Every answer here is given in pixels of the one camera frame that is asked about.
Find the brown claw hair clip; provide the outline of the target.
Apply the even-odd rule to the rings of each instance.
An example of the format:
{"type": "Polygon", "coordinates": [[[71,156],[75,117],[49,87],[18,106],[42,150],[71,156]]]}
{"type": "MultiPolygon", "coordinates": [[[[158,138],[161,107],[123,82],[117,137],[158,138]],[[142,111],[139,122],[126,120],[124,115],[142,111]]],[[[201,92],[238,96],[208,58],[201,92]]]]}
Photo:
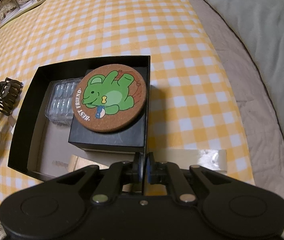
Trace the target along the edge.
{"type": "Polygon", "coordinates": [[[10,116],[22,92],[23,83],[7,77],[0,84],[0,112],[10,116]]]}

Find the clear plastic blister tray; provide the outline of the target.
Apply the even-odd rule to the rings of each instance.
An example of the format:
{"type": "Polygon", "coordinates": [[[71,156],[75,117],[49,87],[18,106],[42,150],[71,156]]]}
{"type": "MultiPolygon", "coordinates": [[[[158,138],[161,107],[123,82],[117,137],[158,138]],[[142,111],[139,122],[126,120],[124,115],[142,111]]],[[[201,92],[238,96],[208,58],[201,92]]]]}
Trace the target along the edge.
{"type": "Polygon", "coordinates": [[[52,83],[45,116],[54,124],[70,126],[73,120],[72,97],[81,78],[52,83]]]}

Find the large black box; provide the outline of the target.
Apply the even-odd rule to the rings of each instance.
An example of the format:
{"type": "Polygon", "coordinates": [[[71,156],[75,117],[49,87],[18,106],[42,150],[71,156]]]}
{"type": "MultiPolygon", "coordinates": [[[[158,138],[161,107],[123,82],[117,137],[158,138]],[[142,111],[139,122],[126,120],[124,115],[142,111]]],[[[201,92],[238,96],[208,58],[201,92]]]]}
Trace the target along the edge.
{"type": "Polygon", "coordinates": [[[10,168],[30,178],[47,181],[65,174],[53,162],[66,162],[73,154],[111,164],[120,160],[119,153],[137,153],[79,148],[69,143],[71,126],[55,126],[44,114],[54,81],[84,77],[88,72],[107,64],[146,66],[150,69],[151,58],[146,55],[96,57],[58,62],[37,69],[15,125],[8,158],[10,168]]]}

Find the cork coaster green bear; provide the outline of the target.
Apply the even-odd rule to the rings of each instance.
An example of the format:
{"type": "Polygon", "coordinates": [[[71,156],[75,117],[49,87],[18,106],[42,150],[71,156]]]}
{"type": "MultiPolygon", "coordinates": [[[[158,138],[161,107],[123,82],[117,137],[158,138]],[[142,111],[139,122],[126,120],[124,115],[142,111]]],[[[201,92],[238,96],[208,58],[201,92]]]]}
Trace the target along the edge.
{"type": "Polygon", "coordinates": [[[94,132],[117,131],[132,122],[147,99],[147,83],[134,68],[107,64],[78,83],[72,99],[74,119],[94,132]]]}

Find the small black closed box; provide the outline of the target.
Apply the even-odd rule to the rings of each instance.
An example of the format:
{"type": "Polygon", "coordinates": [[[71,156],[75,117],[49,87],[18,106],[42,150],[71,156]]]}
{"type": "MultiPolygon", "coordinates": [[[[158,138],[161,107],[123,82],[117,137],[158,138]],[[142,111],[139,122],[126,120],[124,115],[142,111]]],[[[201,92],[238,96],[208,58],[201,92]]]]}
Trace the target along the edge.
{"type": "Polygon", "coordinates": [[[147,83],[147,99],[142,111],[125,127],[113,132],[94,132],[82,126],[74,119],[70,129],[69,143],[84,150],[106,152],[144,152],[147,140],[147,119],[149,115],[149,67],[132,67],[147,83]]]}

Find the clear tape strip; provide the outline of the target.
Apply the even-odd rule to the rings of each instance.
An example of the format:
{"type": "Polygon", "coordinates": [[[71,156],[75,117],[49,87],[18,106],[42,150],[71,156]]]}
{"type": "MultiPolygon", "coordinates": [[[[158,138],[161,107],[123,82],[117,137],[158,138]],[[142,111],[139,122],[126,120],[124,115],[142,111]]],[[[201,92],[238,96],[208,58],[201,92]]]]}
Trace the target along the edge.
{"type": "Polygon", "coordinates": [[[153,150],[157,162],[176,163],[180,168],[188,170],[191,165],[199,165],[209,170],[227,174],[226,150],[189,150],[166,148],[153,150]]]}

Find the yellow checkered cloth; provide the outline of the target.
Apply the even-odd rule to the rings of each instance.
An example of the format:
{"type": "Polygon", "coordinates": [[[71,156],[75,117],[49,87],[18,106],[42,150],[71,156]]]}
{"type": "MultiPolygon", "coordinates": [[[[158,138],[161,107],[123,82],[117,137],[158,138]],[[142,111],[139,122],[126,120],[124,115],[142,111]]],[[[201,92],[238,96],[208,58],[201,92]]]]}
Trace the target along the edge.
{"type": "Polygon", "coordinates": [[[45,64],[149,55],[149,149],[223,149],[228,176],[254,183],[239,109],[202,24],[188,0],[47,0],[0,30],[0,80],[28,88],[45,64]]]}

